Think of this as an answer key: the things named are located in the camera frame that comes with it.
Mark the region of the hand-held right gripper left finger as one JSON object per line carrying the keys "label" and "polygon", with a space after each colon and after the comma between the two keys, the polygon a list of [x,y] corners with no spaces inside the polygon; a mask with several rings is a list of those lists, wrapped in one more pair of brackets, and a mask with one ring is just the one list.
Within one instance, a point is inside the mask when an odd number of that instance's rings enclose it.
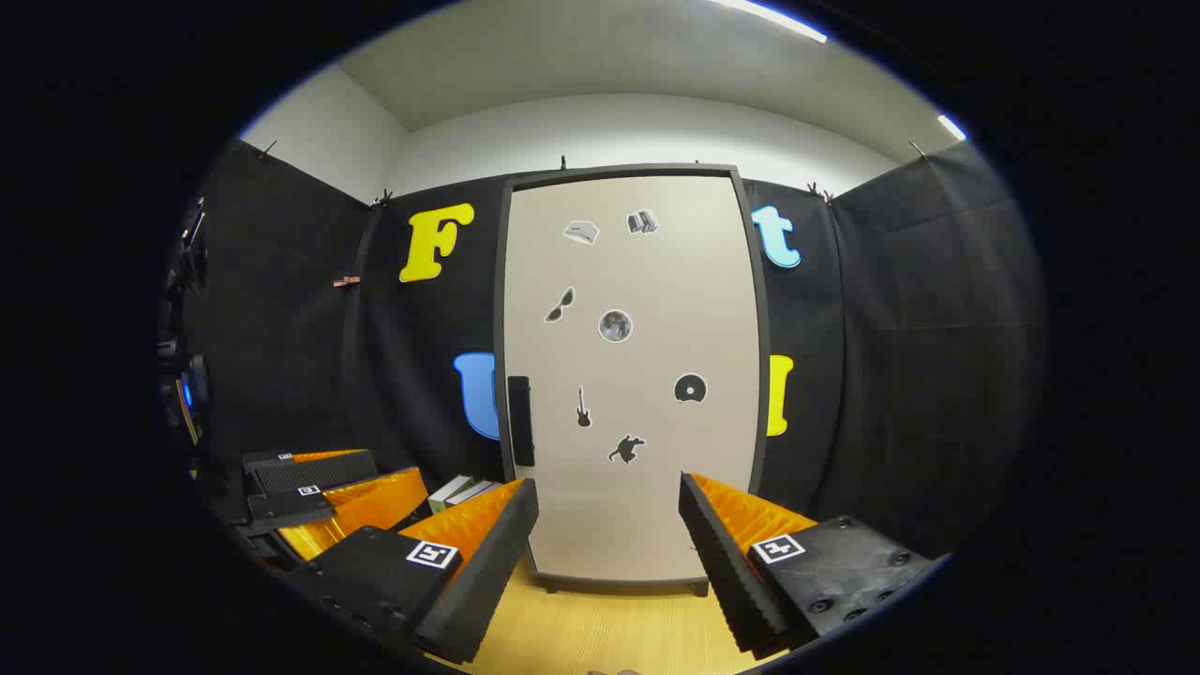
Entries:
{"label": "hand-held right gripper left finger", "polygon": [[286,580],[389,649],[469,663],[538,516],[535,482],[509,482],[408,527],[360,525]]}

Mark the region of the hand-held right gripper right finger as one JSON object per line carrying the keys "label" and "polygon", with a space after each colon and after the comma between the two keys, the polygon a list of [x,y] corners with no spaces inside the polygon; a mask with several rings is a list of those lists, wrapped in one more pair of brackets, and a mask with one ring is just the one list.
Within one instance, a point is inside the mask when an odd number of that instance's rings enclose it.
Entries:
{"label": "hand-held right gripper right finger", "polygon": [[678,510],[728,631],[757,659],[840,637],[941,565],[858,516],[815,521],[696,472],[680,474]]}

